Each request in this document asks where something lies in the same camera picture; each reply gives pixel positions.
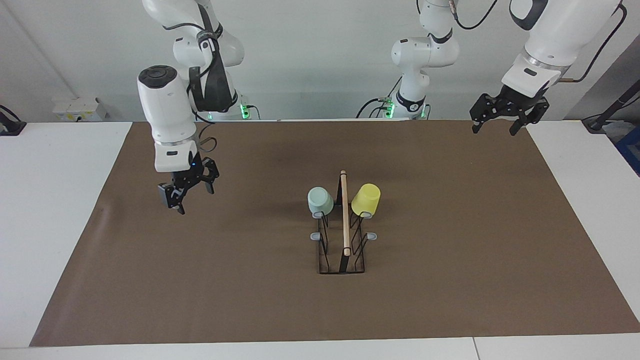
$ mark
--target wall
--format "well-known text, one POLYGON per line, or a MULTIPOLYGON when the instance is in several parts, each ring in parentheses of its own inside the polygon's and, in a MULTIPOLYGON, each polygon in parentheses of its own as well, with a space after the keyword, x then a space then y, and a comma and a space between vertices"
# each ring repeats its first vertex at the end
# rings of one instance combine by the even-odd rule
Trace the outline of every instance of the wall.
MULTIPOLYGON (((571 110, 567 118, 584 119, 605 111, 638 79, 640 79, 640 37, 637 37, 620 55, 596 85, 571 110)), ((640 101, 618 111, 611 118, 612 120, 640 121, 640 101)))
MULTIPOLYGON (((159 63, 176 65, 171 49, 175 35, 163 31, 138 0, 1 2, 72 90, 85 97, 98 97, 113 120, 144 119, 136 89, 140 70, 159 63)), ((564 118, 638 36, 640 22, 633 18, 640 13, 640 3, 627 2, 630 19, 607 47, 592 76, 579 85, 558 85, 548 93, 552 109, 547 119, 564 118)), ((404 37, 424 36, 415 3, 409 0, 393 5, 387 0, 213 3, 225 28, 246 48, 245 62, 231 69, 234 83, 260 107, 264 118, 355 116, 366 100, 386 95, 396 82, 399 71, 390 59, 393 43, 404 37)), ((475 23, 490 3, 462 2, 461 20, 475 23)), ((584 69, 615 22, 610 21, 584 50, 585 55, 575 65, 576 72, 584 69)), ((500 90, 500 79, 527 39, 527 33, 511 21, 506 0, 500 0, 477 30, 455 31, 462 48, 460 59, 452 67, 429 71, 432 119, 467 119, 469 107, 481 93, 496 94, 500 90)), ((19 44, 9 44, 8 50, 12 55, 6 62, 3 57, 0 81, 8 78, 20 83, 13 73, 25 66, 28 54, 19 44)), ((24 79, 31 84, 42 82, 36 71, 29 71, 24 79)), ((49 120, 41 93, 56 91, 38 85, 32 88, 10 87, 11 92, 21 93, 12 103, 20 111, 37 113, 29 120, 49 120), (40 92, 37 99, 31 99, 36 91, 32 88, 40 92), (35 102, 39 104, 37 111, 32 109, 35 102)), ((7 88, 0 88, 0 100, 17 96, 8 94, 7 88)))

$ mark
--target brown mat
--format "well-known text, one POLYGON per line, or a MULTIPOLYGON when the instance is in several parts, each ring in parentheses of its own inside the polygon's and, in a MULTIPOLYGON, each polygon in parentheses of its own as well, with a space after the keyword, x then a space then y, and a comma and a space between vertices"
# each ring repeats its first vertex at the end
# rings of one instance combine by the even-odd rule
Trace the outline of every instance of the brown mat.
POLYGON ((32 346, 639 332, 526 131, 240 123, 221 177, 163 208, 134 124, 32 346), (367 273, 318 275, 306 194, 382 190, 367 273))

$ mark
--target wooden handle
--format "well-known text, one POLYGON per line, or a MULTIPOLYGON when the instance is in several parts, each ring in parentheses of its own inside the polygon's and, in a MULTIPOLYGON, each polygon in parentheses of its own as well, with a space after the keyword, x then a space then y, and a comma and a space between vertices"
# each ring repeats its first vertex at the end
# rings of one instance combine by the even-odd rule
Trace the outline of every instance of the wooden handle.
POLYGON ((347 195, 347 172, 340 172, 342 184, 342 237, 344 238, 344 255, 351 256, 351 235, 349 233, 349 195, 347 195))

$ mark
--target cup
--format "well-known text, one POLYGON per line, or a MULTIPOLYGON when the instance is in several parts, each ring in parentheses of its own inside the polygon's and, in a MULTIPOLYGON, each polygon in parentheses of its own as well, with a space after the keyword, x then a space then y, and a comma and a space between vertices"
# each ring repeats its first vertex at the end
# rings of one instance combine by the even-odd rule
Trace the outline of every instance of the cup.
POLYGON ((364 184, 351 202, 351 210, 360 217, 373 216, 380 202, 380 189, 373 184, 364 184))
POLYGON ((333 198, 328 191, 319 186, 309 191, 307 202, 312 215, 320 215, 319 213, 329 215, 333 210, 333 198))

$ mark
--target yellow cup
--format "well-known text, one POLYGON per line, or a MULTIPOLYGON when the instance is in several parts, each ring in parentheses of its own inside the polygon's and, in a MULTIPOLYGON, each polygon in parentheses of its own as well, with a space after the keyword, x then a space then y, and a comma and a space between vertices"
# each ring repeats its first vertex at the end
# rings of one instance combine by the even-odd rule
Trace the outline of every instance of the yellow cup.
POLYGON ((379 202, 380 189, 373 184, 364 184, 353 198, 351 209, 361 217, 363 217, 363 213, 370 213, 373 216, 376 213, 379 202))

